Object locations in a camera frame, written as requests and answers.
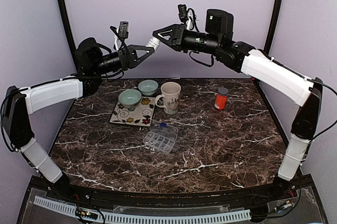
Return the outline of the small white pill bottle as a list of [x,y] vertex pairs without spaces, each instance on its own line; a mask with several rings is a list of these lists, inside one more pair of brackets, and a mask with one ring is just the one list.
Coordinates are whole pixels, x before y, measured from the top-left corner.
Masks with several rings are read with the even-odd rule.
[[156,51],[160,45],[161,41],[156,38],[156,37],[152,37],[148,43],[146,44],[146,47],[152,47],[154,49],[154,51]]

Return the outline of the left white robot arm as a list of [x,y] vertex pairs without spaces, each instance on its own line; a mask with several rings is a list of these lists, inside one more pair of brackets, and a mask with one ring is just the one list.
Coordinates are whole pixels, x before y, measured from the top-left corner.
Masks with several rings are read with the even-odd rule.
[[133,69],[158,49],[160,41],[152,38],[146,46],[126,45],[115,52],[90,37],[83,40],[75,56],[76,74],[38,84],[32,87],[7,89],[1,105],[1,131],[11,152],[20,152],[47,181],[55,184],[53,191],[63,201],[74,197],[74,188],[58,165],[36,140],[29,116],[41,109],[94,94],[104,79]]

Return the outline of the orange pill bottle grey cap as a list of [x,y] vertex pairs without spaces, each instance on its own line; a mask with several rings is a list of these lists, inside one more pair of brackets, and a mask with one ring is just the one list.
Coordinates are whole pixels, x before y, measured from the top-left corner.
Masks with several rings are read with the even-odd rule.
[[225,87],[219,87],[216,94],[214,107],[218,110],[223,110],[226,105],[228,89]]

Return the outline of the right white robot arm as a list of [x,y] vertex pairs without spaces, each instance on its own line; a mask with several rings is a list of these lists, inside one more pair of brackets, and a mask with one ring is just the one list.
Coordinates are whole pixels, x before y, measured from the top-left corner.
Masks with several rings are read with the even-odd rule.
[[288,96],[298,106],[291,128],[291,138],[278,170],[280,178],[269,187],[269,196],[281,199],[314,139],[322,104],[323,83],[311,79],[275,61],[245,42],[233,41],[234,16],[219,9],[206,12],[205,32],[188,30],[187,12],[179,13],[181,24],[155,30],[153,36],[177,52],[206,53],[226,67],[258,79]]

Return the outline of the clear plastic pill organizer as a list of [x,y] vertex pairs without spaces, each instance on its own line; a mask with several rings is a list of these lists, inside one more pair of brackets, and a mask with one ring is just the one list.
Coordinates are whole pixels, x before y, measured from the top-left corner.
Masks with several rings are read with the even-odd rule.
[[156,151],[169,154],[173,149],[179,129],[165,122],[152,120],[143,144]]

